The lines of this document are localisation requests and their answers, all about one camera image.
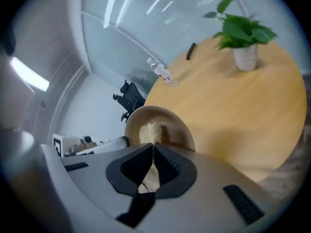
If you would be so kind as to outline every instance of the gray floor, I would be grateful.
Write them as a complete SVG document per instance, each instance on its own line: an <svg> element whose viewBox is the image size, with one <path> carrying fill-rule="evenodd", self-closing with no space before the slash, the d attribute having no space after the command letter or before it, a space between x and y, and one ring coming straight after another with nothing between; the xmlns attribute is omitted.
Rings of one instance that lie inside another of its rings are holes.
<svg viewBox="0 0 311 233"><path fill-rule="evenodd" d="M260 182L271 195L283 199L297 189L303 181L311 159L311 76L305 76L307 115L301 137L287 160Z"/></svg>

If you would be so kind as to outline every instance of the bowl rim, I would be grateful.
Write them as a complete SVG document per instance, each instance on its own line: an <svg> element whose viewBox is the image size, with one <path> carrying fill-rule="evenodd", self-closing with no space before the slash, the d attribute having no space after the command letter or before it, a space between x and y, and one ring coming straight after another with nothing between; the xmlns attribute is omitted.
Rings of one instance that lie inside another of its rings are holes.
<svg viewBox="0 0 311 233"><path fill-rule="evenodd" d="M192 137L192 134L189 130L189 128L187 127L187 125L184 123L184 121L178 116L176 115L173 111L169 110L169 109L166 109L164 107L161 107L161 106L157 106L157 105L144 105L138 109L136 109L131 115L130 117L128 118L127 120L127 123L125 125L125 129L124 129L124 135L126 136L126 131L128 129L128 123L132 120L133 118L133 115L137 114L139 111L141 110L146 110L146 108L153 108L153 109L158 109L160 111L164 111L165 113L168 113L170 114L171 116L173 116L174 118L176 118L178 120L178 122L184 127L183 130L185 130L185 133L187 135L190 136L190 138L188 139L189 140L189 144L190 144L190 148L191 150L195 151L195 144L194 144L194 140L193 140L193 137Z"/></svg>

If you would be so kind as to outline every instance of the beige bowl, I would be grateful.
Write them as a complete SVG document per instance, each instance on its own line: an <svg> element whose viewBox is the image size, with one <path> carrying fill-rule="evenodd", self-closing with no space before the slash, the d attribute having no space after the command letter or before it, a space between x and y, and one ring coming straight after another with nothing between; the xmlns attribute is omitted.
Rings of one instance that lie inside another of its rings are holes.
<svg viewBox="0 0 311 233"><path fill-rule="evenodd" d="M158 106L145 105L135 110L125 126L130 145L139 144L140 128L156 122L162 128L162 143L195 150L194 141L185 123L173 112Z"/></svg>

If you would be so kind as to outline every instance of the black office chair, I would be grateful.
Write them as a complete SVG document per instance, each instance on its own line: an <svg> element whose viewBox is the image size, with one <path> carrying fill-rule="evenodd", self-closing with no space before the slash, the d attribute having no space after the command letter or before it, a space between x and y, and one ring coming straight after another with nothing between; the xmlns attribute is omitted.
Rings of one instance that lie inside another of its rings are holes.
<svg viewBox="0 0 311 233"><path fill-rule="evenodd" d="M123 113L121 117L121 121L126 119L126 123L130 115L136 109L142 107L146 100L141 96L136 85L134 83L129 84L126 80L124 85L121 87L120 92L123 93L123 96L121 97L113 94L113 99L127 110L127 112Z"/></svg>

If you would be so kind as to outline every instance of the bottle label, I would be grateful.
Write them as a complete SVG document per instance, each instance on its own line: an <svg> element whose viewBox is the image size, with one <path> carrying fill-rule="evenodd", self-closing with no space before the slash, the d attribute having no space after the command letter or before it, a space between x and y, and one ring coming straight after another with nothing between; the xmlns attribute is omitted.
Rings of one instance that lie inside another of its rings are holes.
<svg viewBox="0 0 311 233"><path fill-rule="evenodd" d="M162 64L159 64L156 69L154 69L156 75L163 79L166 83L173 80L173 76L170 71L168 71Z"/></svg>

